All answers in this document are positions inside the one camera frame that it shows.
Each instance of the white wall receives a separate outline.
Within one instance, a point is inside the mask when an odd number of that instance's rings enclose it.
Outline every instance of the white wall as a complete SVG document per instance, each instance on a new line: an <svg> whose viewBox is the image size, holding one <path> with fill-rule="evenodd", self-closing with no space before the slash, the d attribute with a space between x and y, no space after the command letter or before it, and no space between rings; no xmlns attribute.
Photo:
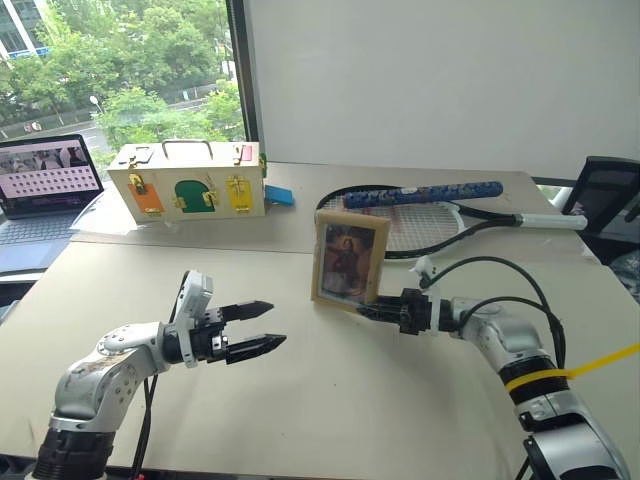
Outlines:
<svg viewBox="0 0 640 480"><path fill-rule="evenodd" d="M525 170L640 157L638 0L248 0L272 161Z"/></svg>

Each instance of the lock box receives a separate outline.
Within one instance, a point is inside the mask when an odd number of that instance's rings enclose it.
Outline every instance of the lock box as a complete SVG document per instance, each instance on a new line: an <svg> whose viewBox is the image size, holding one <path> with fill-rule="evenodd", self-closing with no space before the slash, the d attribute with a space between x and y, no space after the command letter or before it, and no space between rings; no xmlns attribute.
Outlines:
<svg viewBox="0 0 640 480"><path fill-rule="evenodd" d="M138 223L265 215L256 142L129 144L107 171Z"/></svg>

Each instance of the laptop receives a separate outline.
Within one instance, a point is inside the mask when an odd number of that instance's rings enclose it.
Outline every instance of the laptop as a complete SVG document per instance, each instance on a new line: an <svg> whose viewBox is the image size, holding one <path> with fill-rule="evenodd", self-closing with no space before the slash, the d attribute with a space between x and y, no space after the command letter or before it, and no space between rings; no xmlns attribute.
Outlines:
<svg viewBox="0 0 640 480"><path fill-rule="evenodd" d="M0 273L43 270L103 191L81 135L0 143Z"/></svg>

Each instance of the yellow strap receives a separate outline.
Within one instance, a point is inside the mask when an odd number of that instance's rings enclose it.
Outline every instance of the yellow strap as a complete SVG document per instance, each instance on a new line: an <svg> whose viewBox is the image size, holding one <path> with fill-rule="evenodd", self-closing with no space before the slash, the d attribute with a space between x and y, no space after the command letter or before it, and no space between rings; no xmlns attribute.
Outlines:
<svg viewBox="0 0 640 480"><path fill-rule="evenodd" d="M522 375L521 377L514 378L513 380L508 382L505 387L507 389L507 392L511 392L512 390L521 387L522 385L526 385L527 383L535 382L536 380L541 380L543 378L566 377L569 380L573 380L578 375L590 372L591 370L595 370L596 368L604 367L605 365L616 362L624 357L628 357L629 355L633 355L634 353L639 352L640 343L636 343L634 345L631 345L630 347L623 348L618 352L612 353L611 355L599 358L598 360L587 363L586 365L583 365L581 367L574 368L573 370L554 368Z"/></svg>

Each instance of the green door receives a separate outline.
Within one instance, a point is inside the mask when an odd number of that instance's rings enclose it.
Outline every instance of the green door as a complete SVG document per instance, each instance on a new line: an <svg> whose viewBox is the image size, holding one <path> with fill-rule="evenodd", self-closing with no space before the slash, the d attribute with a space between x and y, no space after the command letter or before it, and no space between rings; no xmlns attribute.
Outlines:
<svg viewBox="0 0 640 480"><path fill-rule="evenodd" d="M203 193L208 192L207 186L197 180L182 180L176 183L176 197L182 198L183 213L215 212L216 208L207 205Z"/></svg>

